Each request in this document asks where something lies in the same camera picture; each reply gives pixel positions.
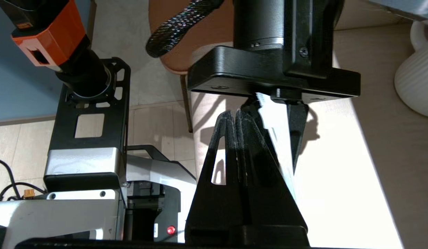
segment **screw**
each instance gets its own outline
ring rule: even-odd
[[[218,86],[212,86],[212,89],[217,89],[217,90],[224,90],[224,89],[228,89],[229,87],[224,86],[224,85],[218,85]]]
[[[307,58],[309,55],[309,51],[306,47],[301,47],[298,52],[300,53],[300,56],[303,58]]]

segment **red button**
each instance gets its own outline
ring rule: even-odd
[[[175,228],[174,226],[170,225],[170,226],[166,229],[166,232],[167,232],[169,235],[173,235],[173,234],[176,232],[176,228]]]

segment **ribbed white vase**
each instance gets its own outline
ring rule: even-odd
[[[424,32],[422,25],[413,24],[411,40],[416,52],[397,70],[395,86],[406,105],[428,116],[428,41],[424,40],[423,34],[416,34]]]

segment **brown chair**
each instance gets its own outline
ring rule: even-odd
[[[189,3],[189,0],[149,0],[149,27],[151,33],[162,23],[181,12]],[[233,2],[226,0],[219,9],[216,9],[192,27],[173,50],[160,58],[167,70],[173,74],[180,75],[189,132],[192,132],[192,121],[186,75],[191,67],[192,52],[209,44],[233,41],[233,12]]]

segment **chair leg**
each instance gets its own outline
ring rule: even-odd
[[[188,132],[192,133],[191,111],[189,108],[188,90],[186,86],[186,75],[180,76],[180,86],[182,88],[182,96],[184,98],[185,114],[187,116]]]

